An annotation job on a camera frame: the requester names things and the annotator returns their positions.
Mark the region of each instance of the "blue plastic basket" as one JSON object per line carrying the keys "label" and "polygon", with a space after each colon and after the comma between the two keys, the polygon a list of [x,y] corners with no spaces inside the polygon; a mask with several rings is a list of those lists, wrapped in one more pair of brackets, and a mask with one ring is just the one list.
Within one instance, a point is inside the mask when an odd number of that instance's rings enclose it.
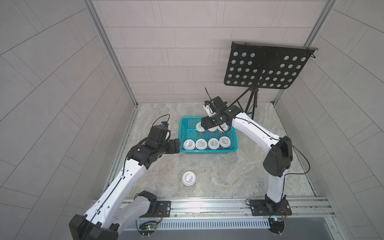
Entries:
{"label": "blue plastic basket", "polygon": [[[185,152],[187,154],[212,154],[212,153],[229,153],[229,152],[235,152],[237,150],[237,138],[236,138],[236,132],[233,127],[231,127],[231,130],[228,132],[225,132],[224,134],[219,134],[218,130],[216,130],[215,134],[211,135],[208,130],[204,132],[204,135],[200,135],[198,131],[196,130],[196,124],[201,121],[201,118],[203,117],[183,117],[180,119],[180,125],[179,125],[179,139],[180,139],[180,152]],[[227,136],[231,140],[231,146],[229,146],[225,150],[217,149],[217,150],[211,150],[207,147],[206,150],[185,150],[183,147],[183,143],[187,139],[191,139],[194,142],[196,142],[198,139],[202,138],[206,140],[207,142],[211,138],[216,138],[219,140],[222,136]]]}

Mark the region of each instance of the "white cup lid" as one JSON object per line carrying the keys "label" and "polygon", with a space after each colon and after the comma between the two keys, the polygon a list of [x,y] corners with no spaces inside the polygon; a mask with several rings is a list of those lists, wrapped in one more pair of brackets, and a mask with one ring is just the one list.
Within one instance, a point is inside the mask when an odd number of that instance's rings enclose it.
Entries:
{"label": "white cup lid", "polygon": [[207,141],[202,138],[196,141],[196,148],[198,150],[204,150],[207,148],[207,146],[208,146]]}
{"label": "white cup lid", "polygon": [[183,146],[185,150],[193,150],[195,148],[195,142],[191,139],[187,139]]}
{"label": "white cup lid", "polygon": [[221,137],[219,142],[222,147],[231,146],[231,140],[229,139],[229,137]]}
{"label": "white cup lid", "polygon": [[199,132],[204,132],[205,129],[201,126],[201,122],[198,122],[196,124],[196,130],[199,131]]}
{"label": "white cup lid", "polygon": [[215,149],[218,149],[220,144],[218,142],[218,140],[216,138],[211,138],[209,141],[208,141],[208,146],[210,149],[212,150],[215,150]]}
{"label": "white cup lid", "polygon": [[192,172],[186,172],[183,175],[183,183],[185,186],[192,186],[196,182],[196,175]]}

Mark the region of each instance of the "gray floor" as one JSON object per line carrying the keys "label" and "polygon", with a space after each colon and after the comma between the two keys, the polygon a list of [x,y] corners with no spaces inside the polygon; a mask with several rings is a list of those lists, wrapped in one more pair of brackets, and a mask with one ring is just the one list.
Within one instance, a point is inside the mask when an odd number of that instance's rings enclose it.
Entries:
{"label": "gray floor", "polygon": [[[170,114],[171,139],[179,134],[179,123],[184,116],[205,116],[202,103],[146,103],[140,110],[132,128],[123,156],[148,135],[151,124],[161,115]],[[271,103],[259,103],[255,121],[267,130],[285,136],[286,133]],[[262,196],[268,188],[267,172],[262,166],[266,156],[261,148],[245,134],[236,130],[238,150],[228,154],[173,154],[163,155],[138,180],[129,194],[150,191],[158,197],[228,197]],[[192,171],[196,183],[186,187],[182,175]],[[303,172],[294,154],[291,172]],[[287,195],[313,195],[304,175],[290,175],[286,179]]]}

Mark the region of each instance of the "plastic cup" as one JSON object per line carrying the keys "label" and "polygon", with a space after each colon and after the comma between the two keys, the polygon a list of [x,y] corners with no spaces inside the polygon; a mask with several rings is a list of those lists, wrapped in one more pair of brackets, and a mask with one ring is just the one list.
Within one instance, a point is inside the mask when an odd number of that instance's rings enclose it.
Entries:
{"label": "plastic cup", "polygon": [[212,128],[208,128],[209,134],[211,134],[211,135],[214,135],[216,130],[217,130],[217,126],[216,127],[212,127]]}
{"label": "plastic cup", "polygon": [[193,150],[193,149],[195,149],[195,142],[193,140],[191,140],[191,139],[187,139],[183,143],[183,146],[184,146],[185,150]]}
{"label": "plastic cup", "polygon": [[221,130],[221,128],[217,127],[218,133],[220,135],[223,135],[226,131],[228,131],[228,128],[229,128],[226,123],[221,124],[220,127],[223,129]]}
{"label": "plastic cup", "polygon": [[201,126],[201,122],[198,122],[196,124],[196,130],[199,133],[199,135],[204,135],[205,129]]}
{"label": "plastic cup", "polygon": [[218,140],[216,138],[211,138],[209,141],[208,141],[208,147],[212,150],[216,150],[220,147],[220,144],[218,142]]}
{"label": "plastic cup", "polygon": [[220,143],[220,149],[224,150],[224,149],[227,149],[231,146],[231,140],[229,139],[229,137],[221,137],[219,139],[219,143]]}
{"label": "plastic cup", "polygon": [[196,141],[196,148],[198,150],[205,150],[207,146],[208,146],[207,141],[202,138]]}

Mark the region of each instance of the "gray wall tile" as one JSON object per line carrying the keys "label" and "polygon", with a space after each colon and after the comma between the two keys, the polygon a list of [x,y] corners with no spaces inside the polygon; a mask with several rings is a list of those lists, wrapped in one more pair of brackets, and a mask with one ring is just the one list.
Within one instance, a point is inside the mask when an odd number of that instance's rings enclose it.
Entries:
{"label": "gray wall tile", "polygon": [[101,111],[94,108],[69,148],[67,156],[85,166],[106,122]]}
{"label": "gray wall tile", "polygon": [[384,132],[381,131],[355,146],[356,151],[381,184],[384,184],[384,176],[381,174],[384,170],[384,162],[382,161],[381,154],[384,145],[383,141]]}
{"label": "gray wall tile", "polygon": [[316,133],[348,184],[373,175],[331,118]]}
{"label": "gray wall tile", "polygon": [[71,96],[54,74],[40,84],[0,122],[0,159],[19,164]]}
{"label": "gray wall tile", "polygon": [[0,204],[2,239],[13,240],[31,210]]}
{"label": "gray wall tile", "polygon": [[39,197],[0,187],[0,204],[32,209]]}
{"label": "gray wall tile", "polygon": [[355,193],[357,200],[364,209],[373,227],[381,238],[384,237],[383,202],[372,199],[383,199],[384,188],[382,186]]}
{"label": "gray wall tile", "polygon": [[102,61],[92,41],[61,65],[55,74],[74,94]]}
{"label": "gray wall tile", "polygon": [[0,87],[0,119],[2,119],[35,87],[3,58],[0,58],[0,73],[2,79]]}
{"label": "gray wall tile", "polygon": [[319,90],[316,98],[347,138],[373,123],[331,79]]}
{"label": "gray wall tile", "polygon": [[67,105],[83,121],[86,121],[106,88],[100,75],[94,70],[68,101]]}
{"label": "gray wall tile", "polygon": [[80,48],[67,22],[62,21],[12,51],[44,80]]}
{"label": "gray wall tile", "polygon": [[4,187],[40,196],[79,131],[79,126],[59,113]]}
{"label": "gray wall tile", "polygon": [[42,80],[27,66],[23,61],[9,50],[1,55],[12,67],[16,69],[25,79],[27,79],[33,86],[37,87]]}
{"label": "gray wall tile", "polygon": [[67,204],[75,207],[85,207],[106,155],[107,152],[96,144]]}
{"label": "gray wall tile", "polygon": [[15,239],[48,239],[78,178],[78,173],[60,165]]}
{"label": "gray wall tile", "polygon": [[349,227],[370,225],[370,221],[357,202],[353,193],[344,181],[333,161],[319,167],[319,171],[327,185],[337,207]]}

